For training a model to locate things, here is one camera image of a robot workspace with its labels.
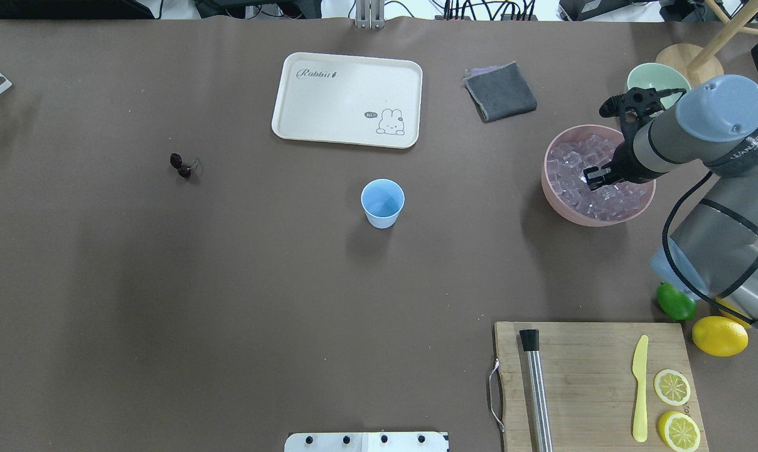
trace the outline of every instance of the gray cloth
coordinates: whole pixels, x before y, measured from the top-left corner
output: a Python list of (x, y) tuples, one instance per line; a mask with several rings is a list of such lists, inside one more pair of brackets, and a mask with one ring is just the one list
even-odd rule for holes
[(474, 69), (463, 81), (485, 121), (531, 112), (538, 107), (515, 61), (488, 72)]

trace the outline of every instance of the blue paper cup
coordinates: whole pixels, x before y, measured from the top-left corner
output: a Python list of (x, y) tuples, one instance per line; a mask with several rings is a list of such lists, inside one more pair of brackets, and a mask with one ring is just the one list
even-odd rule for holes
[(361, 201), (374, 228), (390, 228), (404, 207), (404, 191), (392, 180), (377, 178), (362, 189)]

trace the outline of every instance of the white tray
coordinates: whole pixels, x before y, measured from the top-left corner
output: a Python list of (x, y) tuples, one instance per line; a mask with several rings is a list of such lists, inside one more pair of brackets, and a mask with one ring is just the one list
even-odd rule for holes
[(438, 432), (364, 432), (292, 434), (284, 452), (449, 452), (449, 434)]
[(412, 61), (294, 53), (271, 126), (288, 140), (408, 148), (419, 139), (422, 79)]

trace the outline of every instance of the bowl of ice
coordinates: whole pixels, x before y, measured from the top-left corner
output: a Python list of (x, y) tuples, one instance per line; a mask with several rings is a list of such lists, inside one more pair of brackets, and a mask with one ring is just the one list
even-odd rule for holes
[(540, 184), (549, 205), (561, 217), (582, 226), (610, 226), (638, 217), (655, 194), (655, 181), (603, 186), (591, 191), (583, 170), (611, 162), (622, 133), (611, 127), (586, 124), (561, 132), (543, 157)]

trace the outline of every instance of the cutting board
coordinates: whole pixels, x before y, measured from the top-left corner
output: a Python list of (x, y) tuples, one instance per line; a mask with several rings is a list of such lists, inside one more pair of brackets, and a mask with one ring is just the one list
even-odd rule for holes
[[(708, 452), (703, 418), (686, 354), (686, 341), (677, 323), (554, 323), (498, 321), (496, 355), (502, 381), (506, 452), (532, 452), (525, 390), (527, 358), (519, 330), (540, 330), (543, 380), (556, 452), (668, 452), (658, 435), (664, 412), (685, 412), (700, 427), (700, 452)], [(649, 337), (646, 362), (648, 439), (632, 436), (636, 381), (631, 372), (633, 352), (641, 335)], [(691, 384), (685, 406), (663, 403), (652, 386), (663, 369), (681, 372)]]

